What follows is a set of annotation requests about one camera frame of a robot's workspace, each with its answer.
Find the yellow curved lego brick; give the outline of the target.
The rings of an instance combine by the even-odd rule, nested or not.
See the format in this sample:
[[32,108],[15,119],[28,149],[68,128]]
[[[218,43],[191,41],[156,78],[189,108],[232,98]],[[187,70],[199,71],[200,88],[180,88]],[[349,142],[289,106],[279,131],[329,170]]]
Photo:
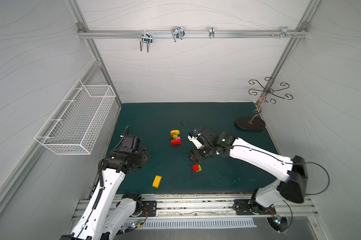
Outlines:
[[172,130],[171,132],[170,132],[170,134],[172,135],[172,134],[180,134],[180,131],[179,130]]

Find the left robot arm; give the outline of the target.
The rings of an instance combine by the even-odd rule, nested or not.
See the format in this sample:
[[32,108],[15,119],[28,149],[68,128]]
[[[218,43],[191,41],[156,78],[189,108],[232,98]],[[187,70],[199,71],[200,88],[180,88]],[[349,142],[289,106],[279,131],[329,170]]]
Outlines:
[[62,240],[112,240],[131,216],[142,211],[142,196],[127,192],[110,214],[115,194],[128,173],[133,173],[150,160],[145,148],[140,148],[140,138],[129,135],[127,126],[117,146],[97,166],[98,184],[82,217],[69,235]]

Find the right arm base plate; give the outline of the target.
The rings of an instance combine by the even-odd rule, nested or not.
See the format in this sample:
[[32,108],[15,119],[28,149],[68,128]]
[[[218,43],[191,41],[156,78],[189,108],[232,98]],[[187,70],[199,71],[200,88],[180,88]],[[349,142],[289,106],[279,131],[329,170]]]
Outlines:
[[276,210],[274,209],[274,207],[269,206],[268,208],[265,208],[253,200],[246,200],[246,199],[234,200],[232,209],[235,211],[235,214],[239,216],[250,216],[250,215],[272,216],[276,214]]

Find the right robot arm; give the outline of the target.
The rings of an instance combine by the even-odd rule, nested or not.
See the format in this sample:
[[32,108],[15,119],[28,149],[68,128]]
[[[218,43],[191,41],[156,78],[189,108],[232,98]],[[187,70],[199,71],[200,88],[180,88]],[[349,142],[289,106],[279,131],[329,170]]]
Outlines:
[[280,156],[228,132],[216,135],[206,128],[190,131],[187,138],[196,147],[190,151],[189,158],[197,165],[208,158],[231,157],[260,168],[276,178],[271,184],[254,190],[250,200],[243,207],[244,211],[263,215],[275,203],[281,201],[304,203],[304,198],[308,195],[308,163],[302,157]]

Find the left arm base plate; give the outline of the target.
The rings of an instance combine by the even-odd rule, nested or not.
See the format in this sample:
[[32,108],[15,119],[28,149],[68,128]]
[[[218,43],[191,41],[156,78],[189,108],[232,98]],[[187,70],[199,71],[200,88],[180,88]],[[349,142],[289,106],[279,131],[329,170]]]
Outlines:
[[155,217],[157,209],[157,201],[142,201],[142,208],[139,217]]

